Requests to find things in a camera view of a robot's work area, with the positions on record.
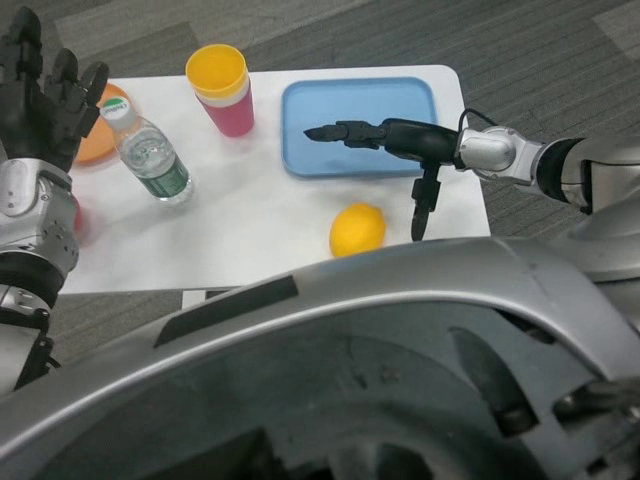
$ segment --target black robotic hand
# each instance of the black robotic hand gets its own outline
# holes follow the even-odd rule
[[[38,158],[68,172],[98,118],[109,67],[95,62],[78,80],[75,55],[62,49],[42,92],[40,32],[37,15],[22,7],[0,38],[0,141],[8,158]]]

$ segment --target cup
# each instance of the cup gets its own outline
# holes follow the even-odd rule
[[[253,98],[247,63],[230,45],[208,45],[187,61],[187,79],[198,101],[228,137],[239,137],[253,128]]]

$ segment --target yellow cup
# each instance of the yellow cup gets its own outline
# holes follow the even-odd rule
[[[195,51],[186,67],[187,79],[194,91],[210,99],[233,97],[249,81],[247,62],[231,45],[207,45]]]

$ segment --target white table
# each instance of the white table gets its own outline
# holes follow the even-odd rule
[[[252,73],[256,126],[241,139],[217,132],[185,77],[114,80],[169,137],[196,196],[180,209],[159,204],[115,155],[74,167],[87,228],[62,293],[238,286],[328,260],[331,223],[354,202],[383,210],[386,245],[410,242],[413,178],[300,180],[281,160],[280,104],[288,85],[387,76],[428,82],[440,123],[456,128],[464,108],[460,84],[439,65]],[[440,181],[426,238],[488,235],[478,179],[443,168]]]

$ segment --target orange plate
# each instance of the orange plate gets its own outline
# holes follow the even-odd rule
[[[125,97],[129,99],[128,95],[120,87],[107,83],[107,87],[104,89],[98,106],[101,107],[104,102],[112,97]],[[107,125],[107,122],[105,122],[102,117],[98,117],[89,136],[83,138],[82,142],[80,142],[80,150],[78,150],[76,162],[83,164],[95,162],[111,153],[115,148],[113,134],[111,133],[109,125]]]

